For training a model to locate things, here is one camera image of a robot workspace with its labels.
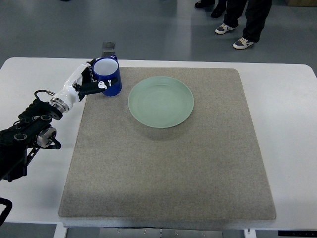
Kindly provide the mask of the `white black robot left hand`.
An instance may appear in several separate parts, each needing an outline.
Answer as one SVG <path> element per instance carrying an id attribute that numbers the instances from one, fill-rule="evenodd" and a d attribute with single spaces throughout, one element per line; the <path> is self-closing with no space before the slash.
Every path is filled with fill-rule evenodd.
<path id="1" fill-rule="evenodd" d="M 64 83 L 62 90 L 53 95 L 50 105 L 66 113 L 86 95 L 102 93 L 103 89 L 98 87 L 98 80 L 92 70 L 97 59 L 81 64 Z"/>

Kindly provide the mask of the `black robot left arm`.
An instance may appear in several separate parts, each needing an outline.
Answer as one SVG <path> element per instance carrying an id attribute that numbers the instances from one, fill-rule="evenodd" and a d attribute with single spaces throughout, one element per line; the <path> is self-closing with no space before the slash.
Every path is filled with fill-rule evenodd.
<path id="1" fill-rule="evenodd" d="M 0 179 L 11 182 L 27 175 L 27 167 L 40 149 L 60 149 L 53 119 L 62 118 L 62 112 L 49 102 L 43 102 L 37 90 L 35 100 L 18 116 L 8 129 L 0 132 Z"/>

